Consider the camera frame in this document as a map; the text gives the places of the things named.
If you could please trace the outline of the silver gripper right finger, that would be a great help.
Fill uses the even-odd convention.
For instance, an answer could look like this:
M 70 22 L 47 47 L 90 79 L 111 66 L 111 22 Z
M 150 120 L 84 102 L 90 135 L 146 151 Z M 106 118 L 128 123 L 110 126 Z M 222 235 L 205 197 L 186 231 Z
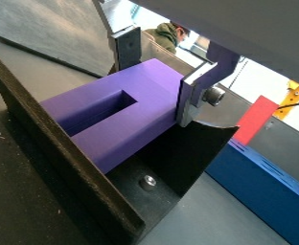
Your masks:
M 201 64 L 181 80 L 177 122 L 183 127 L 194 120 L 205 101 L 213 105 L 221 102 L 221 98 L 217 98 L 215 101 L 207 99 L 206 93 L 234 73 L 241 58 L 237 53 L 214 41 L 209 44 L 206 57 L 209 61 Z

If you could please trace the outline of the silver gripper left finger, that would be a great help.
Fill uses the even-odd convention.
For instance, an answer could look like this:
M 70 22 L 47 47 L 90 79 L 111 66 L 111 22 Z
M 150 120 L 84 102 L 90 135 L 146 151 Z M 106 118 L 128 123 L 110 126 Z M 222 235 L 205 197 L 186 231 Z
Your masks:
M 128 0 L 92 0 L 107 29 L 108 46 L 114 52 L 114 70 L 120 71 L 140 62 L 140 27 L 130 13 Z

